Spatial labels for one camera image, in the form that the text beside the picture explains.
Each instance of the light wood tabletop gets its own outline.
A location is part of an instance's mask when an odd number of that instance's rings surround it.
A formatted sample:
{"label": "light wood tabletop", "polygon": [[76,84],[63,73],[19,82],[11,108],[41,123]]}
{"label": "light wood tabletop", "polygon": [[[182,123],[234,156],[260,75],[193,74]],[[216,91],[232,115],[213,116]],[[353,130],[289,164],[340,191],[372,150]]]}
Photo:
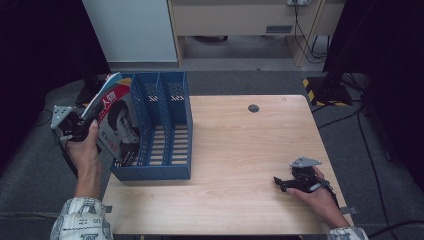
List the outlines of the light wood tabletop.
{"label": "light wood tabletop", "polygon": [[[325,234],[325,222],[273,177],[293,179],[299,156],[322,161],[346,206],[305,97],[191,96],[190,180],[120,182],[111,174],[103,202],[115,234]],[[250,105],[259,107],[252,113]],[[353,224],[349,215],[345,215]]]}

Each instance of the hand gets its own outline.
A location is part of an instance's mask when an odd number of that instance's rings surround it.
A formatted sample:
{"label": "hand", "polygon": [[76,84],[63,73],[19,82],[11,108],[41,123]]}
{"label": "hand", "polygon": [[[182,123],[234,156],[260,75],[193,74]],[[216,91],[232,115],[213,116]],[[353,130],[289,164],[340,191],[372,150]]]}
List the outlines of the hand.
{"label": "hand", "polygon": [[[324,174],[317,167],[313,166],[313,168],[317,177],[324,179]],[[324,187],[319,187],[312,193],[305,193],[294,188],[288,188],[287,192],[305,202],[317,215],[323,217],[331,229],[350,226],[330,192]]]}
{"label": "hand", "polygon": [[78,183],[75,197],[99,198],[102,165],[97,152],[99,125],[94,120],[87,138],[82,142],[69,141],[67,150],[78,169]]}

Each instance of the white cabinet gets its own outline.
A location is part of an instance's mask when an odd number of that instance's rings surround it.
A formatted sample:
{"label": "white cabinet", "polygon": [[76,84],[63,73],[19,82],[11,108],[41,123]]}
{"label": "white cabinet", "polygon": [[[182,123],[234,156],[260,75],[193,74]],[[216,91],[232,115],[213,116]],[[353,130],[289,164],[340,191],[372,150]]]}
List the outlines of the white cabinet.
{"label": "white cabinet", "polygon": [[166,0],[83,0],[109,63],[177,62]]}

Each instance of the blue file organizer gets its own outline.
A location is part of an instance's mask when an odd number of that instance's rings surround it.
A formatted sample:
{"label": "blue file organizer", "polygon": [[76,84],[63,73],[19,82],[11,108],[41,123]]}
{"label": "blue file organizer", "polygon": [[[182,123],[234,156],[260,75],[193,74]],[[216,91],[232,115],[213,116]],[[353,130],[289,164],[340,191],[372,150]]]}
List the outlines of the blue file organizer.
{"label": "blue file organizer", "polygon": [[190,179],[193,119],[185,72],[139,72],[131,95],[141,134],[137,163],[117,161],[111,171],[120,181]]}

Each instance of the magazine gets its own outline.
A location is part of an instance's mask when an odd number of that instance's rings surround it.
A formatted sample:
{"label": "magazine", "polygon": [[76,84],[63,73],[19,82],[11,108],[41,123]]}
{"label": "magazine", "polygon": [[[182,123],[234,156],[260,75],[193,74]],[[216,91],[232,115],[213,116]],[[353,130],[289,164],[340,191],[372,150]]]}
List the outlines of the magazine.
{"label": "magazine", "polygon": [[108,77],[82,114],[99,123],[99,139],[121,166],[135,164],[140,149],[140,131],[130,93],[131,78],[120,73]]}

